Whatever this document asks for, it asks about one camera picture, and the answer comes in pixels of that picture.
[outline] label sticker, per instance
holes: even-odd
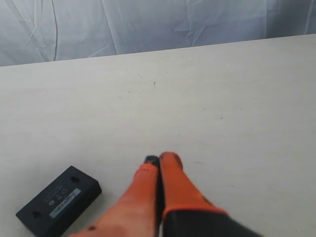
[[[55,218],[72,200],[81,192],[79,189],[73,190],[49,215]]]

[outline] white table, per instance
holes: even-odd
[[[316,233],[316,35],[0,68],[0,230],[68,166],[103,213],[145,155],[179,153],[217,206],[276,237]]]

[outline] mounting hole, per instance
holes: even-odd
[[[80,182],[80,179],[77,178],[77,177],[74,177],[74,176],[71,176],[71,181],[73,181],[74,183],[79,183]]]
[[[89,231],[93,231],[95,229],[96,229],[95,226],[89,226],[89,228],[88,228]]]
[[[41,217],[41,213],[39,211],[33,211],[32,212],[32,215],[35,219],[38,219]]]

